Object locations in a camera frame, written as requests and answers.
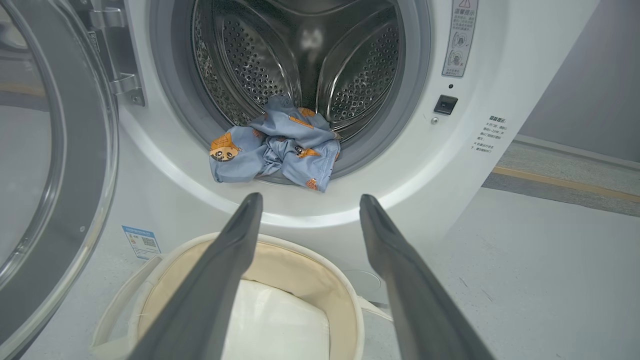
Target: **blue patterned garment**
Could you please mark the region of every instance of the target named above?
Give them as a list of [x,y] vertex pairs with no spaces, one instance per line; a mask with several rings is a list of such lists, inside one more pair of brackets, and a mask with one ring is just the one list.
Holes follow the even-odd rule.
[[324,192],[340,152],[337,134],[320,114],[274,95],[249,126],[234,126],[211,142],[209,164],[219,183],[245,183],[280,171],[294,183]]

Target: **metal hinge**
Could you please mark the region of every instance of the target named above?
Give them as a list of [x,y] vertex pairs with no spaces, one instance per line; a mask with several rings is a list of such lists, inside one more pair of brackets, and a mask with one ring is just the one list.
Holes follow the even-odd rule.
[[125,94],[136,105],[146,105],[124,0],[111,0],[104,9],[94,8],[88,0],[71,2],[100,56],[111,92],[114,95]]

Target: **washing machine door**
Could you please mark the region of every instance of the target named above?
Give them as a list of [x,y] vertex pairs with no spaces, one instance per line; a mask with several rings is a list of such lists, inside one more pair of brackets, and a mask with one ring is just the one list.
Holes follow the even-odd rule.
[[117,108],[64,0],[0,1],[0,359],[83,270],[116,179]]

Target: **washing machine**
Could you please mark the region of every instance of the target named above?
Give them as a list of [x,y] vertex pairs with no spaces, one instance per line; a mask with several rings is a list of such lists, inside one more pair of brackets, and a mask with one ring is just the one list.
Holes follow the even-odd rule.
[[[385,303],[361,195],[418,253],[441,241],[598,1],[0,3],[0,60],[19,64],[0,83],[6,358],[50,319],[103,232],[132,250],[94,256],[145,259],[219,231],[253,192],[261,233],[316,251]],[[275,94],[340,134],[326,193],[278,173],[214,182],[210,142]]]

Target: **wall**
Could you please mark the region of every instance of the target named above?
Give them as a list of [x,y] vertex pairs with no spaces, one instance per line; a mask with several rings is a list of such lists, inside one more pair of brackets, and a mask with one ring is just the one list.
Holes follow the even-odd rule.
[[602,0],[520,134],[640,161],[638,63],[640,1]]

